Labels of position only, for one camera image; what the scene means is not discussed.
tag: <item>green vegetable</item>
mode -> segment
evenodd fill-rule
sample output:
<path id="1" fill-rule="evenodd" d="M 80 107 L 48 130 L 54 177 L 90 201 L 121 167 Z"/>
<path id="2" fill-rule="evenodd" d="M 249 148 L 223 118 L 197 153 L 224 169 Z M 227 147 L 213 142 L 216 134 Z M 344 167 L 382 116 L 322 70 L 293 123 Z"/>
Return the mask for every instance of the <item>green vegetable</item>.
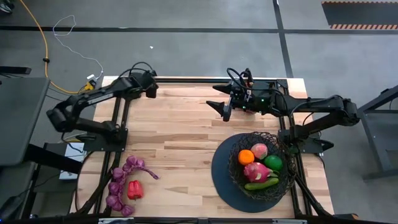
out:
<path id="1" fill-rule="evenodd" d="M 264 183 L 248 183 L 244 185 L 244 188 L 246 190 L 260 190 L 260 189 L 264 189 L 266 187 L 270 187 L 272 185 L 278 184 L 279 183 L 279 179 L 278 178 L 268 178 L 267 181 L 265 181 Z"/>
<path id="2" fill-rule="evenodd" d="M 278 177 L 278 174 L 272 172 L 272 173 L 269 174 L 269 177 Z"/>
<path id="3" fill-rule="evenodd" d="M 277 156 L 267 156 L 264 159 L 264 164 L 266 165 L 266 167 L 272 170 L 281 170 L 284 166 L 282 163 L 282 159 Z"/>

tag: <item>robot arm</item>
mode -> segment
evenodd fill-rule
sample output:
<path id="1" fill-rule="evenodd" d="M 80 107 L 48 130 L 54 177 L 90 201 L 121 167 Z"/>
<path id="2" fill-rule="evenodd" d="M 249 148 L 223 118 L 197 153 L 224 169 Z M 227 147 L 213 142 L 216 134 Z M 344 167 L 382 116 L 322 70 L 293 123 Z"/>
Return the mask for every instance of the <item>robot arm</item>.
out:
<path id="1" fill-rule="evenodd" d="M 329 98 L 294 98 L 283 94 L 268 82 L 254 81 L 248 68 L 241 74 L 234 71 L 239 75 L 239 80 L 235 80 L 229 70 L 234 70 L 227 69 L 232 80 L 225 85 L 213 86 L 214 89 L 229 95 L 228 104 L 206 102 L 219 112 L 223 121 L 229 121 L 232 109 L 235 108 L 258 112 L 262 115 L 269 113 L 276 117 L 288 116 L 289 119 L 293 113 L 299 112 L 329 113 L 304 126 L 291 126 L 280 136 L 285 143 L 306 139 L 313 133 L 336 125 L 352 126 L 359 122 L 356 105 L 350 99 L 338 95 Z"/>
<path id="2" fill-rule="evenodd" d="M 120 141 L 118 126 L 112 121 L 102 123 L 80 118 L 81 111 L 91 106 L 118 97 L 133 100 L 141 97 L 145 92 L 149 98 L 156 97 L 158 86 L 155 81 L 155 71 L 132 73 L 128 77 L 119 77 L 110 85 L 98 90 L 70 96 L 67 100 L 57 104 L 54 109 L 47 111 L 51 123 L 59 132 L 71 132 L 75 129 L 102 135 L 110 142 Z"/>

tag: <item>wire basket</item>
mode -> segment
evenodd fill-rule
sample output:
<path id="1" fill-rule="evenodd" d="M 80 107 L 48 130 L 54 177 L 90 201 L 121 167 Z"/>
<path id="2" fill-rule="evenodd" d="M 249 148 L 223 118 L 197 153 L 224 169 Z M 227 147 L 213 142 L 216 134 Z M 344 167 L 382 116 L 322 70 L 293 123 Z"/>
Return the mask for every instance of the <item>wire basket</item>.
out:
<path id="1" fill-rule="evenodd" d="M 238 161 L 238 154 L 243 149 L 250 149 L 257 143 L 263 143 L 268 148 L 268 155 L 275 155 L 282 159 L 283 168 L 279 171 L 279 183 L 261 190 L 246 190 L 244 185 L 249 183 L 248 178 L 243 174 L 244 165 Z M 295 177 L 294 157 L 289 153 L 289 148 L 280 142 L 276 135 L 270 133 L 253 132 L 244 135 L 233 145 L 228 161 L 229 175 L 234 184 L 248 197 L 265 202 L 280 200 L 293 186 Z"/>

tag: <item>black round plate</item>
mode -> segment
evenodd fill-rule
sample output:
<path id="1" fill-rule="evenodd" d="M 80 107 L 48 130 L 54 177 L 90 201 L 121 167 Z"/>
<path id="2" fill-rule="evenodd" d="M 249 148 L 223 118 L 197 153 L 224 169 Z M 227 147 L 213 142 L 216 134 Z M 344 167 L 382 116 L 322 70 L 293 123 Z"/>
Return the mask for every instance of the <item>black round plate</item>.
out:
<path id="1" fill-rule="evenodd" d="M 278 201 L 264 202 L 254 200 L 245 195 L 239 187 L 233 183 L 228 171 L 228 158 L 232 146 L 245 134 L 236 134 L 223 141 L 218 146 L 211 162 L 211 177 L 218 195 L 229 206 L 242 212 L 263 212 L 275 206 Z"/>

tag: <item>cucumber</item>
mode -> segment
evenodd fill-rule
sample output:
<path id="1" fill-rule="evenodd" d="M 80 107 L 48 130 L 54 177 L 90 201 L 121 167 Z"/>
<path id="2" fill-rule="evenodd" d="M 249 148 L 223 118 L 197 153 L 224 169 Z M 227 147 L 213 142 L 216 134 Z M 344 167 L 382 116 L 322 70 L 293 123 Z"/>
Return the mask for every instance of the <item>cucumber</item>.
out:
<path id="1" fill-rule="evenodd" d="M 260 190 L 260 189 L 264 189 L 266 187 L 270 187 L 270 186 L 278 184 L 278 183 L 279 183 L 279 179 L 278 178 L 271 177 L 267 181 L 265 181 L 264 183 L 248 183 L 248 184 L 245 184 L 244 188 L 246 190 Z"/>

